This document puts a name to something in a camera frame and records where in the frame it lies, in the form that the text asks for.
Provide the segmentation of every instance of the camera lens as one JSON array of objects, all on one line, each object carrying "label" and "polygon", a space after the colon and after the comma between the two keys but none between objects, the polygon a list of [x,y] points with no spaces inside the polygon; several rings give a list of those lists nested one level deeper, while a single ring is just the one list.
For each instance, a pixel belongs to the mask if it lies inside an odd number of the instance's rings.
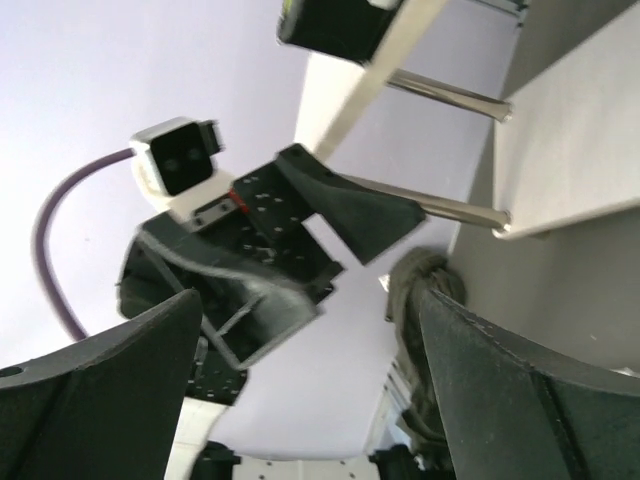
[{"label": "camera lens", "polygon": [[180,164],[175,158],[170,158],[164,162],[164,169],[167,172],[177,172],[180,168]]},{"label": "camera lens", "polygon": [[202,160],[202,152],[198,148],[192,148],[189,150],[189,153],[187,153],[187,157],[189,160],[197,162],[198,160]]}]

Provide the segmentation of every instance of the red part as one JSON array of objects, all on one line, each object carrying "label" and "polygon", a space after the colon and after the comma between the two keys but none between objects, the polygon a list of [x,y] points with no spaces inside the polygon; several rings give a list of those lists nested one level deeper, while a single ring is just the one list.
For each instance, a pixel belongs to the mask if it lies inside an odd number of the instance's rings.
[{"label": "red part", "polygon": [[238,195],[234,189],[229,190],[229,198],[231,198],[231,200],[240,207],[242,213],[249,213],[249,207],[247,207],[242,198],[240,198],[240,195]]}]

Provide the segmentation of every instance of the white shelf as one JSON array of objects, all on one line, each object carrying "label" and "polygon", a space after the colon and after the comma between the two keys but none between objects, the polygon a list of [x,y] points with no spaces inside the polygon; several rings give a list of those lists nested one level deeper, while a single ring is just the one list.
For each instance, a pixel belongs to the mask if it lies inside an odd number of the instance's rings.
[{"label": "white shelf", "polygon": [[640,206],[640,4],[509,100],[494,201],[514,239]]}]

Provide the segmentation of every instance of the screw hole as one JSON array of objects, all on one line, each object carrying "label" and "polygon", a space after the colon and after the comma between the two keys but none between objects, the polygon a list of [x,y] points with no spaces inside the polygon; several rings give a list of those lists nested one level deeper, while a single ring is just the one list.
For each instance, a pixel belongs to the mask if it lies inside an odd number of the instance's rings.
[{"label": "screw hole", "polygon": [[0,378],[13,377],[14,375],[20,375],[22,372],[24,372],[24,369],[22,367],[13,366],[3,368],[2,370],[0,370]]}]

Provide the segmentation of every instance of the metal frame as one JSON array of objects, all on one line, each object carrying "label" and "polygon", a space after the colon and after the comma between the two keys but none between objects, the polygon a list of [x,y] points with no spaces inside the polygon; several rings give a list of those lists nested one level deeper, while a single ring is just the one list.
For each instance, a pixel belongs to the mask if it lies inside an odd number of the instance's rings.
[{"label": "metal frame", "polygon": [[387,86],[479,113],[499,122],[506,122],[511,118],[512,109],[509,102],[447,85],[405,70],[396,70],[387,81]]},{"label": "metal frame", "polygon": [[425,212],[436,217],[447,218],[449,220],[468,223],[479,227],[491,228],[496,232],[509,231],[511,222],[509,212],[469,205],[468,203],[436,197],[400,187],[394,187],[393,185],[374,182],[360,177],[343,175],[343,178],[346,178],[347,180],[364,188],[413,200],[417,202]]}]

